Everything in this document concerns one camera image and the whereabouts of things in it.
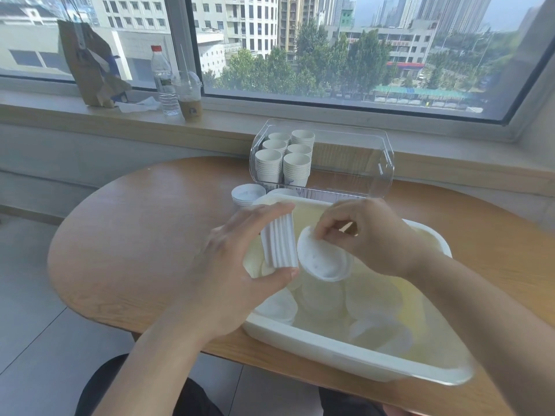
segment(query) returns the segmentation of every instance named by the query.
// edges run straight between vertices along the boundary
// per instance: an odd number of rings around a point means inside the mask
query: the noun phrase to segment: sky
[[[367,26],[372,15],[384,0],[356,0],[355,22]],[[484,16],[484,22],[493,30],[517,30],[530,7],[538,6],[544,0],[492,0]]]

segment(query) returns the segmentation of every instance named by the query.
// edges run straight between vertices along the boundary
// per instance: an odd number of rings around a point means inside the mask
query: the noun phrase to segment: paper bag
[[[115,107],[127,102],[126,90],[110,45],[87,23],[58,20],[60,44],[66,63],[87,105]]]

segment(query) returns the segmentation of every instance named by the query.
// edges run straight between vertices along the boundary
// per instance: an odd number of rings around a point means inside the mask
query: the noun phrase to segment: crumpled tissue
[[[160,102],[154,97],[148,97],[144,101],[137,102],[136,104],[126,104],[125,102],[116,102],[115,106],[119,106],[119,110],[123,113],[126,112],[143,112],[155,111],[160,108]]]

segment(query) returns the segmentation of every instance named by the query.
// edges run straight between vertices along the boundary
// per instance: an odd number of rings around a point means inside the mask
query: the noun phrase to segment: plastic bottle
[[[152,59],[150,66],[154,74],[154,83],[158,90],[158,100],[162,104],[162,110],[166,115],[179,114],[179,103],[177,93],[171,83],[171,65],[168,59],[162,54],[160,45],[151,45]]]

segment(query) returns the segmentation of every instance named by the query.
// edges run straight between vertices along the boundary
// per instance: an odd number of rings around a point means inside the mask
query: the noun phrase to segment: wooden table
[[[52,284],[84,317],[142,333],[174,295],[209,230],[234,212],[246,160],[196,157],[134,172],[83,201],[48,255]],[[555,325],[555,239],[499,207],[444,188],[394,181],[389,204],[447,240],[454,258]],[[459,387],[373,382],[260,343],[241,329],[206,353],[432,416],[510,415],[483,370]]]

